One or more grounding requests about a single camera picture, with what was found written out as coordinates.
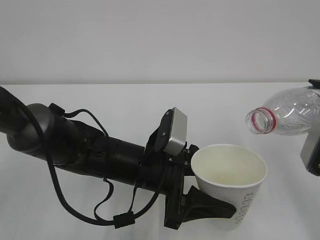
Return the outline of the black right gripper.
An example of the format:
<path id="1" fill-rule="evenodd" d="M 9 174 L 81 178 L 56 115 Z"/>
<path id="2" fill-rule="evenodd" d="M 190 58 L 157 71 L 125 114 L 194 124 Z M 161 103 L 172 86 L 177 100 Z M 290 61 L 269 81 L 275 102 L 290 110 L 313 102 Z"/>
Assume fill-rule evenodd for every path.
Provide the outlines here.
<path id="1" fill-rule="evenodd" d="M 308 82 L 310 83 L 310 86 L 308 87 L 310 90 L 320 90 L 319 79 L 309 79 Z"/>

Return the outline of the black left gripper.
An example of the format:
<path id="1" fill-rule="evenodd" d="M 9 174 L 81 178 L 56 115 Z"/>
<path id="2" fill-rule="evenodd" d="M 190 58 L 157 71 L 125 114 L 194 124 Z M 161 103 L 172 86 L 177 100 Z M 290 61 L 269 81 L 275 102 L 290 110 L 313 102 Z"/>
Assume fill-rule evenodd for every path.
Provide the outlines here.
<path id="1" fill-rule="evenodd" d="M 191 144 L 177 156 L 165 152 L 151 152 L 140 166 L 136 187 L 154 192 L 147 205 L 136 213 L 144 215 L 160 194 L 165 195 L 165 222 L 188 222 L 199 219 L 231 219 L 237 209 L 192 186 L 184 192 L 185 176 L 193 176 L 191 159 L 199 147 Z"/>

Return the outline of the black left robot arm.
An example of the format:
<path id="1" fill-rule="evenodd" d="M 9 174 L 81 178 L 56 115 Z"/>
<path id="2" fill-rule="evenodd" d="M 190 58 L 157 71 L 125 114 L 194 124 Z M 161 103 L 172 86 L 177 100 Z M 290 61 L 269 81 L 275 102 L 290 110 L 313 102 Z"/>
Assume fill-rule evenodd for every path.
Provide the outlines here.
<path id="1" fill-rule="evenodd" d="M 187 144 L 187 116 L 178 108 L 166 111 L 145 146 L 110 137 L 102 125 L 75 120 L 78 114 L 56 104 L 25 105 L 6 89 L 0 90 L 0 131 L 12 149 L 47 162 L 58 200 L 74 217 L 96 226 L 122 228 L 134 224 L 161 194 L 165 195 L 164 225 L 171 229 L 188 221 L 229 219 L 235 214 L 232 204 L 194 186 L 184 193 L 184 178 L 194 175 L 191 159 L 198 147 Z M 138 212 L 129 209 L 111 220 L 90 218 L 67 203 L 56 169 L 102 179 L 109 184 L 107 199 L 113 194 L 113 181 L 153 191 L 153 196 Z"/>

